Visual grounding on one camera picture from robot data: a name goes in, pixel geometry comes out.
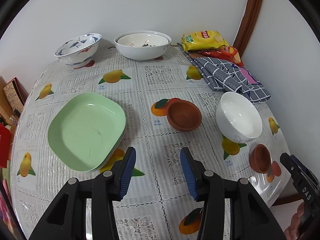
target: folded cloth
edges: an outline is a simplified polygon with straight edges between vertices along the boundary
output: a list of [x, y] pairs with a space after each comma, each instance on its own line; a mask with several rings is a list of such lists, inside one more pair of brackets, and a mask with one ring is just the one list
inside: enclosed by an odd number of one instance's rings
[[215, 91], [232, 91], [242, 94], [253, 104], [265, 102], [271, 95], [256, 78], [243, 67], [232, 62], [211, 57], [190, 57], [183, 51], [187, 59], [199, 70], [208, 86]]

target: finger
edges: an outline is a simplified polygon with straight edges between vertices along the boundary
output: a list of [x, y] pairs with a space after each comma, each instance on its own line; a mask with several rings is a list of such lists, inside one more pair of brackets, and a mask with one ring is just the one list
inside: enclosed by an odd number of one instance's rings
[[297, 208], [298, 217], [301, 217], [304, 213], [304, 202], [302, 202]]
[[285, 235], [285, 238], [287, 240], [292, 240], [291, 239], [291, 235], [290, 235], [290, 227], [288, 227], [285, 231], [284, 231], [284, 235]]
[[292, 240], [296, 240], [299, 236], [299, 233], [298, 233], [299, 225], [300, 225], [300, 217], [298, 217], [298, 214], [295, 213], [292, 216], [291, 225], [290, 225], [290, 235]]

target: large white bowl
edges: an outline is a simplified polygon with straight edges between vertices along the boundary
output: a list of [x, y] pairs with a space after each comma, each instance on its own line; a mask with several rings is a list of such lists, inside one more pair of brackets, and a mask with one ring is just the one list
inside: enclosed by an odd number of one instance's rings
[[66, 65], [79, 68], [87, 65], [96, 53], [101, 35], [88, 33], [66, 41], [61, 45], [54, 55], [64, 60]]
[[154, 31], [132, 31], [115, 37], [116, 48], [123, 56], [134, 60], [149, 60], [162, 56], [171, 38]]
[[222, 95], [216, 109], [216, 121], [221, 133], [236, 143], [251, 141], [262, 132], [257, 109], [248, 99], [235, 92]]

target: stacked plates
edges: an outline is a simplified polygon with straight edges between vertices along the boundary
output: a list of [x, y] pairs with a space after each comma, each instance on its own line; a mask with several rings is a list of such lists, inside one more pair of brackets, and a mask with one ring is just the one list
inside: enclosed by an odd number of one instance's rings
[[99, 94], [84, 93], [71, 99], [52, 120], [48, 143], [66, 166], [91, 172], [107, 162], [125, 125], [121, 106]]

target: brown bowl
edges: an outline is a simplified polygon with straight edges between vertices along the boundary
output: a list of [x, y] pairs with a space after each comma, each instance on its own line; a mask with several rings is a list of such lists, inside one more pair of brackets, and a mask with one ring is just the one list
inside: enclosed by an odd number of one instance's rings
[[193, 103], [186, 100], [169, 101], [167, 107], [169, 124], [178, 131], [189, 132], [201, 124], [201, 112]]
[[250, 165], [255, 172], [266, 174], [271, 166], [268, 148], [263, 144], [258, 144], [251, 153]]

